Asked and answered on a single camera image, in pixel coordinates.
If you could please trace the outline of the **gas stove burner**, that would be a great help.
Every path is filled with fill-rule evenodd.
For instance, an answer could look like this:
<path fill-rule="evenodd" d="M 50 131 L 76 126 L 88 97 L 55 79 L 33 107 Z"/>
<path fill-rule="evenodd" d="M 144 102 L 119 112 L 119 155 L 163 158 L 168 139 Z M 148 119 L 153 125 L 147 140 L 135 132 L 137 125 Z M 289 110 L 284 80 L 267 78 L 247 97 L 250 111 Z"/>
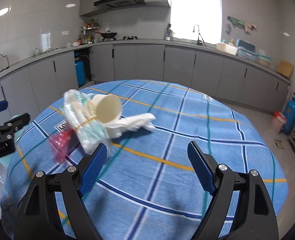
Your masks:
<path fill-rule="evenodd" d="M 113 38 L 102 38 L 102 42 L 104 41 L 118 41 L 117 37 Z M 137 36 L 123 36 L 120 40 L 138 40 Z"/>

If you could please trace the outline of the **pink plastic wrapper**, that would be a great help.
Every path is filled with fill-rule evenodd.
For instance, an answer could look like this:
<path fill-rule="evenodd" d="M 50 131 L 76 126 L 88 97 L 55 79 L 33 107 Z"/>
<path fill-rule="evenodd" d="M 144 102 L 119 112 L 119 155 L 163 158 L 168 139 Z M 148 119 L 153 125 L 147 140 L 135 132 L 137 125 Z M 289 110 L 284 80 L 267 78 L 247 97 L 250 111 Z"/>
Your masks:
<path fill-rule="evenodd" d="M 71 128 L 52 134 L 48 143 L 53 150 L 54 160 L 59 164 L 62 164 L 66 157 L 79 146 L 78 137 Z"/>

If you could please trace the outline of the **grey lower kitchen cabinets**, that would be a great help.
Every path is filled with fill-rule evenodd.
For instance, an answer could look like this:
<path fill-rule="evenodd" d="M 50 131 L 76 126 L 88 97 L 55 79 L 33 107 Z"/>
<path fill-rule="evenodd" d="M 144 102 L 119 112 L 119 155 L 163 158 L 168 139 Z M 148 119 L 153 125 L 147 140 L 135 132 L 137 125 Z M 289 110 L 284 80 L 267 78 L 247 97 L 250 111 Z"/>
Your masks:
<path fill-rule="evenodd" d="M 239 56 L 170 42 L 119 41 L 54 51 L 0 72 L 0 122 L 28 112 L 35 118 L 69 89 L 79 88 L 75 53 L 90 58 L 89 81 L 154 80 L 192 88 L 227 103 L 272 113 L 283 109 L 290 81 Z"/>

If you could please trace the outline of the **black wok pan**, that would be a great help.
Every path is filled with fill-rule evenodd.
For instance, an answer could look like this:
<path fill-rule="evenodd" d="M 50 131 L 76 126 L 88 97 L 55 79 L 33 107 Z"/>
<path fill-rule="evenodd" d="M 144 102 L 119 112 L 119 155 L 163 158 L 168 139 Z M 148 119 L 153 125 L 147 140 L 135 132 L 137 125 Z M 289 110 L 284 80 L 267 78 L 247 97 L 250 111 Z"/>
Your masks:
<path fill-rule="evenodd" d="M 114 32 L 100 32 L 100 31 L 97 31 L 97 30 L 94 30 L 95 33 L 97 34 L 100 34 L 101 37 L 103 38 L 103 40 L 107 40 L 107 39 L 112 39 L 112 40 L 116 40 L 116 35 L 117 33 L 114 33 Z"/>

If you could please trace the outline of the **blue plaid tablecloth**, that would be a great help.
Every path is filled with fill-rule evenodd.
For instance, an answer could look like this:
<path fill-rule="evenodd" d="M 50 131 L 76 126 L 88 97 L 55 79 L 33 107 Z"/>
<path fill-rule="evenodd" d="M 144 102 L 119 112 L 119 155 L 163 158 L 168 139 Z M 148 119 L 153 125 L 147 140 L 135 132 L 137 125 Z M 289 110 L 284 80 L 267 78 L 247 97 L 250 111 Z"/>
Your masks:
<path fill-rule="evenodd" d="M 101 239 L 192 239 L 212 196 L 204 191 L 188 158 L 195 141 L 201 151 L 235 172 L 259 172 L 275 216 L 288 190 L 284 173 L 250 121 L 203 93 L 147 80 L 112 81 L 79 90 L 112 94 L 122 103 L 121 118 L 144 113 L 156 117 L 153 131 L 139 129 L 111 139 L 111 156 L 92 190 L 82 198 Z M 17 216 L 38 171 L 63 172 L 87 155 L 79 146 L 62 164 L 48 143 L 70 128 L 62 113 L 64 95 L 30 119 L 8 166 L 1 198 L 1 223 L 14 238 Z M 74 239 L 62 194 L 55 194 L 66 235 Z M 239 192 L 233 192 L 220 236 L 230 231 Z"/>

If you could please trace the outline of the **wooden cutting board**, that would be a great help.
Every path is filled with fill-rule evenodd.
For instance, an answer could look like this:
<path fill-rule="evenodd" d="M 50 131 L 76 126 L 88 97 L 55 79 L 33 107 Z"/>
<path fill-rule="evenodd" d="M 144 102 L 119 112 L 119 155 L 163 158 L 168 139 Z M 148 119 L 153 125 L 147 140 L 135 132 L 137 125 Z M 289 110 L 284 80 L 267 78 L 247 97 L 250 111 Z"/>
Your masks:
<path fill-rule="evenodd" d="M 294 70 L 294 65 L 287 62 L 287 61 L 284 61 L 284 60 L 281 60 L 276 71 L 281 74 L 282 76 L 286 77 L 286 78 L 290 78 L 291 75 L 292 75 L 292 72 Z"/>

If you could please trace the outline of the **blue dish rack box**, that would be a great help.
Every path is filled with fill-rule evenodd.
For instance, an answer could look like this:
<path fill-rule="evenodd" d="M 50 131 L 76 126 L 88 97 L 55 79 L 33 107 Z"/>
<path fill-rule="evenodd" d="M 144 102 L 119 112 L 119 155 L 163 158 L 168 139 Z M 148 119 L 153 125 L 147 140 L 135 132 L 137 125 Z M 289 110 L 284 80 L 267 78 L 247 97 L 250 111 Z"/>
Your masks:
<path fill-rule="evenodd" d="M 253 44 L 244 40 L 237 39 L 236 47 L 237 47 L 236 54 L 238 56 L 251 61 L 256 61 L 258 54 L 256 53 L 256 47 Z"/>

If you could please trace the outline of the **red white plastic bag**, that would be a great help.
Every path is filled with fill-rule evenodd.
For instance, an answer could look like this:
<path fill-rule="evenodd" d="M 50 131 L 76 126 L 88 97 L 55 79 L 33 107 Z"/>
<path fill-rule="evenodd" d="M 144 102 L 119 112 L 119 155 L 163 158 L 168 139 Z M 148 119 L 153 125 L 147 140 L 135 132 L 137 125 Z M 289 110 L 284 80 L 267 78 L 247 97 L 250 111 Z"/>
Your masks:
<path fill-rule="evenodd" d="M 274 112 L 271 124 L 272 130 L 275 133 L 280 133 L 286 121 L 287 118 L 281 112 Z"/>

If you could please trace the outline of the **white paper cup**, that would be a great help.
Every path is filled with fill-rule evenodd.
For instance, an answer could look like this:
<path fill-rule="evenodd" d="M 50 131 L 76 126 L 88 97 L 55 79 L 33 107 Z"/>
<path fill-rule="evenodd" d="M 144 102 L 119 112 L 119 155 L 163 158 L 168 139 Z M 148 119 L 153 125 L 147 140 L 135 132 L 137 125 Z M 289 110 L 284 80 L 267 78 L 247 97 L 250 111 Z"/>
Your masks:
<path fill-rule="evenodd" d="M 122 114 L 120 99 L 112 94 L 96 94 L 88 103 L 90 114 L 103 124 L 119 120 Z"/>

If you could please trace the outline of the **utensil holder jar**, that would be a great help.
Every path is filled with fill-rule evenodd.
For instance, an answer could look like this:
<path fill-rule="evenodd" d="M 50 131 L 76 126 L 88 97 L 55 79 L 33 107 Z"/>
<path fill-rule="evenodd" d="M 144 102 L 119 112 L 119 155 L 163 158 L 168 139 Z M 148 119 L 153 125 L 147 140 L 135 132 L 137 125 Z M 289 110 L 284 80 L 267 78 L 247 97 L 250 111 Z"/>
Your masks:
<path fill-rule="evenodd" d="M 172 41 L 173 38 L 173 31 L 171 30 L 171 24 L 168 23 L 167 27 L 164 31 L 164 40 L 165 41 Z"/>

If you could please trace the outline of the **kitchen sink faucet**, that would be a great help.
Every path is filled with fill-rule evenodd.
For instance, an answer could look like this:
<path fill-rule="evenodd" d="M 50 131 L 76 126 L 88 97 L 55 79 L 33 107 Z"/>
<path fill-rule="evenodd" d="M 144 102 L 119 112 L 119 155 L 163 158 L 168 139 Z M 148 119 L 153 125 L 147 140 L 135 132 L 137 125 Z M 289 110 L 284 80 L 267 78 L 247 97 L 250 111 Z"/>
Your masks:
<path fill-rule="evenodd" d="M 204 47 L 207 47 L 201 33 L 200 33 L 200 29 L 199 29 L 199 25 L 198 24 L 195 24 L 194 27 L 193 27 L 193 33 L 196 32 L 196 27 L 197 27 L 197 41 L 196 41 L 196 44 L 198 46 L 204 46 Z"/>

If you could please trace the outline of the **black range hood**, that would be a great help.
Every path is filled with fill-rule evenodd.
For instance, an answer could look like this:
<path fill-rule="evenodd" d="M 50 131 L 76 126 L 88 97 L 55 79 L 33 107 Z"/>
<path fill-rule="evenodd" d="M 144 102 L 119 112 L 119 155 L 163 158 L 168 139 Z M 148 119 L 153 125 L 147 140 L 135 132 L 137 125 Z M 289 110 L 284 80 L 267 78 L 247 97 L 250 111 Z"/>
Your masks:
<path fill-rule="evenodd" d="M 145 0 L 99 0 L 93 3 L 99 9 L 112 10 L 146 5 Z"/>

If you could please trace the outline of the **bundled plastic packet rubber band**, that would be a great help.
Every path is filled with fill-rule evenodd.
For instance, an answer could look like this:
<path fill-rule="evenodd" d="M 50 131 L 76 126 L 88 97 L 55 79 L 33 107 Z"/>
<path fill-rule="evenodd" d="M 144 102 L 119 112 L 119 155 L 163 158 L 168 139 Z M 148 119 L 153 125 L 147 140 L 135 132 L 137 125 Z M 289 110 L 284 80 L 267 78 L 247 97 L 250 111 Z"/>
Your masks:
<path fill-rule="evenodd" d="M 62 113 L 69 127 L 73 129 L 86 154 L 92 154 L 100 143 L 107 148 L 107 156 L 111 156 L 111 139 L 106 126 L 94 113 L 91 100 L 94 94 L 86 94 L 70 89 L 64 93 Z"/>

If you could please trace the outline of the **crumpled white tissue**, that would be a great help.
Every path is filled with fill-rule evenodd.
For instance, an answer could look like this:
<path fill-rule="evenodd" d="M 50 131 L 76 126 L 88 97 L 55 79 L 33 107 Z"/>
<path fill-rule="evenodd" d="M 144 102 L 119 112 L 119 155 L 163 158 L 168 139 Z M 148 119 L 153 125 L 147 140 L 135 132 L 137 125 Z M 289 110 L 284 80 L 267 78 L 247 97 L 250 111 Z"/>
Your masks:
<path fill-rule="evenodd" d="M 120 138 L 125 132 L 135 132 L 141 128 L 148 131 L 154 130 L 153 121 L 156 117 L 151 113 L 134 115 L 105 124 L 107 133 L 111 139 Z"/>

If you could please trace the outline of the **blue water filter tank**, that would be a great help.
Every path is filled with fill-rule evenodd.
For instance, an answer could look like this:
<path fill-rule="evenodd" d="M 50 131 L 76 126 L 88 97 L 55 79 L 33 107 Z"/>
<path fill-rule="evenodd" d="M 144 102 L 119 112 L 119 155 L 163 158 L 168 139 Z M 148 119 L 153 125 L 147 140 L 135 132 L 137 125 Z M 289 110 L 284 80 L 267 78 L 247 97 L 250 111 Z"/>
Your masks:
<path fill-rule="evenodd" d="M 85 68 L 84 68 L 83 61 L 81 60 L 75 61 L 75 71 L 77 74 L 78 86 L 82 87 L 86 83 L 86 75 L 85 75 Z"/>

